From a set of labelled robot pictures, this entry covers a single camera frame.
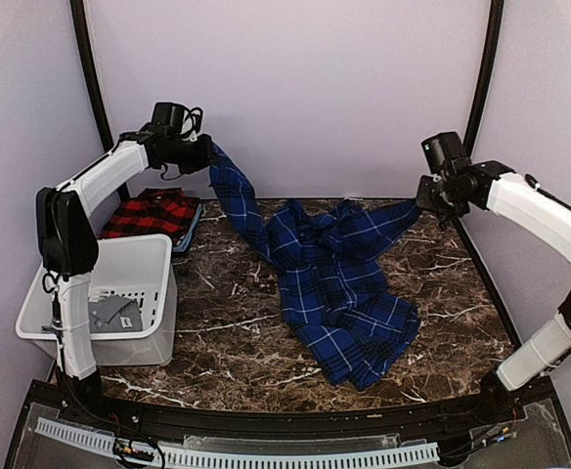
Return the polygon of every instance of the gray cloth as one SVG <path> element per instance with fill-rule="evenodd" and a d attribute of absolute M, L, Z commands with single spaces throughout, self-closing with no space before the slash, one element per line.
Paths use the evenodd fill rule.
<path fill-rule="evenodd" d="M 112 295 L 88 303 L 90 332 L 139 332 L 140 307 L 136 300 Z"/>

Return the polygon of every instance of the marble table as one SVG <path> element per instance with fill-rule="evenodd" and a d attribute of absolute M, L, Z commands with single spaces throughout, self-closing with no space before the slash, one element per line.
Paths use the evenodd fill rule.
<path fill-rule="evenodd" d="M 262 201 L 265 218 L 282 203 Z M 317 214 L 336 200 L 303 203 Z M 390 292 L 419 306 L 417 339 L 366 391 L 331 386 L 281 319 L 275 270 L 238 237 L 218 202 L 204 208 L 190 252 L 173 258 L 179 295 L 172 362 L 103 368 L 106 395 L 214 410 L 379 408 L 474 394 L 483 374 L 513 351 L 457 232 L 441 232 L 423 215 L 379 258 Z"/>

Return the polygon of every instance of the white laundry basket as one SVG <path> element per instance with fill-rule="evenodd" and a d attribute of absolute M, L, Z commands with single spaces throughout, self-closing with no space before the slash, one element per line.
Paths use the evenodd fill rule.
<path fill-rule="evenodd" d="M 99 365 L 167 364 L 172 358 L 177 285 L 170 267 L 172 242 L 163 234 L 102 239 L 92 271 L 90 298 L 110 294 L 138 301 L 143 330 L 91 333 Z M 42 332 L 51 324 L 51 297 L 42 289 L 42 266 L 29 288 L 16 333 L 56 357 L 56 338 Z"/>

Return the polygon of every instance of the white vent grille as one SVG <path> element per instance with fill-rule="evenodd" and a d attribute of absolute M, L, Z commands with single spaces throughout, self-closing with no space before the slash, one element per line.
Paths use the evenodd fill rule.
<path fill-rule="evenodd" d="M 96 433 L 46 418 L 38 419 L 35 431 L 67 445 L 113 457 L 113 436 L 109 433 Z M 166 458 L 166 467 L 171 469 L 385 469 L 439 460 L 436 443 L 343 454 L 286 456 L 227 454 L 167 447 L 163 443 L 159 445 Z M 134 444 L 134 448 L 154 453 L 147 445 Z M 159 455 L 156 455 L 151 466 L 159 465 Z"/>

